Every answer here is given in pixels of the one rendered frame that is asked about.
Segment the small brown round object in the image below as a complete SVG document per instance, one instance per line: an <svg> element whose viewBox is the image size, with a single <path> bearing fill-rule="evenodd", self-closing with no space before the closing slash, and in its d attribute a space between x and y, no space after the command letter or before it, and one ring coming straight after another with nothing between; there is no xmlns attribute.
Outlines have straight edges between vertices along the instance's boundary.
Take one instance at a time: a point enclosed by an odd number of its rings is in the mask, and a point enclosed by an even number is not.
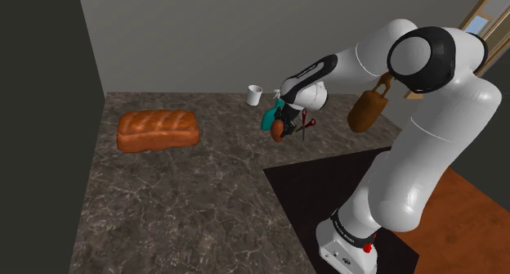
<svg viewBox="0 0 510 274"><path fill-rule="evenodd" d="M271 137L276 142L283 141L281 137L284 132L284 123L280 119L275 119L271 125Z"/></svg>

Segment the teal spray bottle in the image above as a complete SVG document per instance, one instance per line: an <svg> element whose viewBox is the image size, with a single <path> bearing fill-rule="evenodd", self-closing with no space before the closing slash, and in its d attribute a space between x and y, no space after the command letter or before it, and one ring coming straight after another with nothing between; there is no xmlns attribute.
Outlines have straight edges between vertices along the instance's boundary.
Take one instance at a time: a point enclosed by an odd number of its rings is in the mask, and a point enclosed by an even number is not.
<svg viewBox="0 0 510 274"><path fill-rule="evenodd" d="M275 113L279 108L282 108L285 105L285 102L280 99L280 90L275 89L275 104L272 108L270 108L268 111L265 112L265 114L262 116L261 121L261 130L262 131L269 131L271 129L271 125L275 120Z"/></svg>

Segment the white cup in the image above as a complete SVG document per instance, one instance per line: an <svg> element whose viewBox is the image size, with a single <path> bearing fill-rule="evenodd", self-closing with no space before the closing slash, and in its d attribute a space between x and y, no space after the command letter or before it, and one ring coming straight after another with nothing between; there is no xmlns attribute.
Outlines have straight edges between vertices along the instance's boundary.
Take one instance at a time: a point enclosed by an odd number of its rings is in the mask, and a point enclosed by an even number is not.
<svg viewBox="0 0 510 274"><path fill-rule="evenodd" d="M247 96L246 96L246 103L249 106L257 106L259 104L259 101L261 99L263 93L263 89L260 86L257 85L249 85Z"/></svg>

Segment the black robot stand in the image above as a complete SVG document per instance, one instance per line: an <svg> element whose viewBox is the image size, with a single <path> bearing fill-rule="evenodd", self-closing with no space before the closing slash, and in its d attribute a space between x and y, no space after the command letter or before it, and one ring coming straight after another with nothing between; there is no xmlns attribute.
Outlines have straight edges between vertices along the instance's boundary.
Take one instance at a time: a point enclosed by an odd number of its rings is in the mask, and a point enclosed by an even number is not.
<svg viewBox="0 0 510 274"><path fill-rule="evenodd" d="M376 155L389 149L365 150L264 170L315 274L338 274L320 257L316 227L347 201ZM419 255L391 231L379 230L373 249L378 251L377 274L414 274Z"/></svg>

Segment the brown bread loaf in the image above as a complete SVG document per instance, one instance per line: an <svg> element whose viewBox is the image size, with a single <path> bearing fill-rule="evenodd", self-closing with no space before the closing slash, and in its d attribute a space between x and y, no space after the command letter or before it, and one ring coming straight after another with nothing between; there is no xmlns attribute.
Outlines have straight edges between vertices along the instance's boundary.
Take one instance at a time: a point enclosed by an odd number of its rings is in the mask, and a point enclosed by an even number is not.
<svg viewBox="0 0 510 274"><path fill-rule="evenodd" d="M195 146L199 128L194 113L185 110L143 110L123 114L117 147L126 153Z"/></svg>

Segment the wooden framed window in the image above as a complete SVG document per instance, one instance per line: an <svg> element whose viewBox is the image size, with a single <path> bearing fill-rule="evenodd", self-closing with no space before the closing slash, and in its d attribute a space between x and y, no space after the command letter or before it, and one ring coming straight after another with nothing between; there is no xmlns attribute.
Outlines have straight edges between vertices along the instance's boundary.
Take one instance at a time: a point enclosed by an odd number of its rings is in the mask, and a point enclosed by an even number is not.
<svg viewBox="0 0 510 274"><path fill-rule="evenodd" d="M510 0L479 0L458 26L487 44L486 60L474 74L482 75L510 48Z"/></svg>

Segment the red handled scissors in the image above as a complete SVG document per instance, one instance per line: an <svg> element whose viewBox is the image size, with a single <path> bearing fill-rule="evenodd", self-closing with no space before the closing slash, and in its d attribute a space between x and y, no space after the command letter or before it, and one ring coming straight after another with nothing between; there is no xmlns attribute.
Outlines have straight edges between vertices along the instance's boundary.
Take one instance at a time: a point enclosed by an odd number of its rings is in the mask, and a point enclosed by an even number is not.
<svg viewBox="0 0 510 274"><path fill-rule="evenodd" d="M305 133L306 129L310 126L314 126L316 124L316 120L314 118L311 118L310 120L307 120L307 110L302 110L302 125L296 130L297 132L302 132L302 140L305 140Z"/></svg>

